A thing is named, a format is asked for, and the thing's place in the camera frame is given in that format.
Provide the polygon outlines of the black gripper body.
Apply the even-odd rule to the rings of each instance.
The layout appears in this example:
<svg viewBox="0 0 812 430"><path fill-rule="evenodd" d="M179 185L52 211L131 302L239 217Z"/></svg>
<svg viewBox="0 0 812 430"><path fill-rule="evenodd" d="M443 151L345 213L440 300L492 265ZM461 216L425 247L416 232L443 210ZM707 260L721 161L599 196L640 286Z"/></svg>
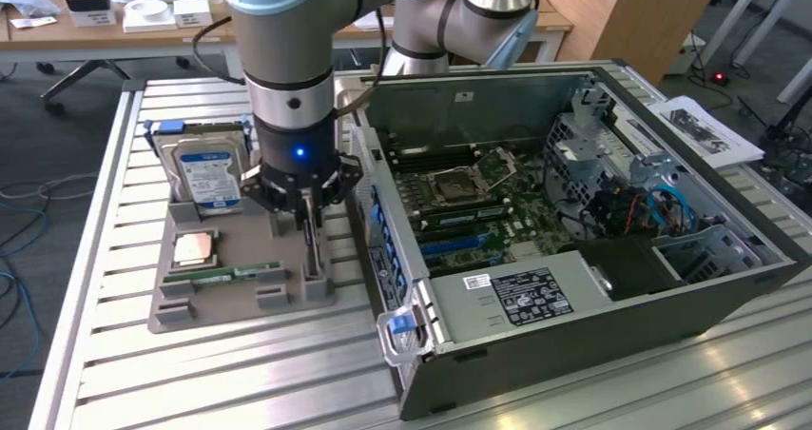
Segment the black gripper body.
<svg viewBox="0 0 812 430"><path fill-rule="evenodd" d="M303 128L284 128L256 117L256 133L261 163L297 177L299 187L313 196L313 170L316 161L337 154L335 144L335 117L325 116Z"/></svg>

